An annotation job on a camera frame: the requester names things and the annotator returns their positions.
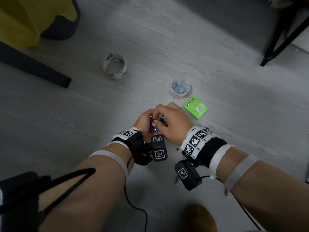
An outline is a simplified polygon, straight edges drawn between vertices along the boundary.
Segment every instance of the barcode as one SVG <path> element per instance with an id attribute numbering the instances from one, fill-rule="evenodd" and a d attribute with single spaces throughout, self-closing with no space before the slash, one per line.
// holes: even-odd
<path id="1" fill-rule="evenodd" d="M 202 109 L 203 106 L 204 106 L 204 105 L 201 103 L 201 104 L 196 108 L 196 110 L 197 110 L 197 111 L 200 111 L 200 110 Z"/>

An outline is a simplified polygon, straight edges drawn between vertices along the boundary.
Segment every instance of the yellow cloth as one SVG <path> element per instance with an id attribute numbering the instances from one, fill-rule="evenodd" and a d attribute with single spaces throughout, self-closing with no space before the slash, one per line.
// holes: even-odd
<path id="1" fill-rule="evenodd" d="M 75 21 L 72 0 L 0 0 L 0 34 L 10 46 L 35 46 L 56 15 Z"/>

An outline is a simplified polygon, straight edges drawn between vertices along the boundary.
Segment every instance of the tape roll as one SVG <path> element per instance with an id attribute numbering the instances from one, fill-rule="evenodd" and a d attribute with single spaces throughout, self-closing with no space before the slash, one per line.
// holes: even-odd
<path id="1" fill-rule="evenodd" d="M 107 70 L 107 66 L 111 63 L 111 62 L 122 62 L 123 63 L 123 68 L 118 72 L 118 73 L 111 73 Z M 120 80 L 121 78 L 123 78 L 126 74 L 127 74 L 127 65 L 125 60 L 123 59 L 123 57 L 119 54 L 116 53 L 110 53 L 108 55 L 106 55 L 103 59 L 103 63 L 102 63 L 102 67 L 103 70 L 109 74 L 109 77 L 113 80 Z"/>

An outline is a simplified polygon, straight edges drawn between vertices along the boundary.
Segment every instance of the floor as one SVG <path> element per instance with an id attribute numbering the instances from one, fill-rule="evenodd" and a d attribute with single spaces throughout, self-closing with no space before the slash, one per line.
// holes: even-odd
<path id="1" fill-rule="evenodd" d="M 293 46 L 260 67 L 277 11 L 262 0 L 77 0 L 82 17 L 64 42 L 42 40 L 27 54 L 72 78 L 68 89 L 0 64 L 0 178 L 24 171 L 60 176 L 132 127 L 157 104 L 174 101 L 169 82 L 184 76 L 209 111 L 196 124 L 304 180 L 309 161 L 309 55 Z M 121 54 L 125 78 L 102 70 Z M 218 231 L 254 229 L 220 182 L 192 191 L 174 185 L 182 159 L 135 166 L 132 203 L 149 214 L 147 231 L 178 231 L 183 208 L 206 206 Z M 200 175 L 208 170 L 198 168 Z M 145 216 L 119 200 L 104 231 L 142 231 Z"/>

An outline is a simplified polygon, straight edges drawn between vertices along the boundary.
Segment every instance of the clear plastic container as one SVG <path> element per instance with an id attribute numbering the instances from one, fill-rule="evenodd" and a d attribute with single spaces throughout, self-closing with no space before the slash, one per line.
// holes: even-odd
<path id="1" fill-rule="evenodd" d="M 175 78 L 170 86 L 169 93 L 172 98 L 180 99 L 184 97 L 190 90 L 190 83 L 185 78 Z"/>

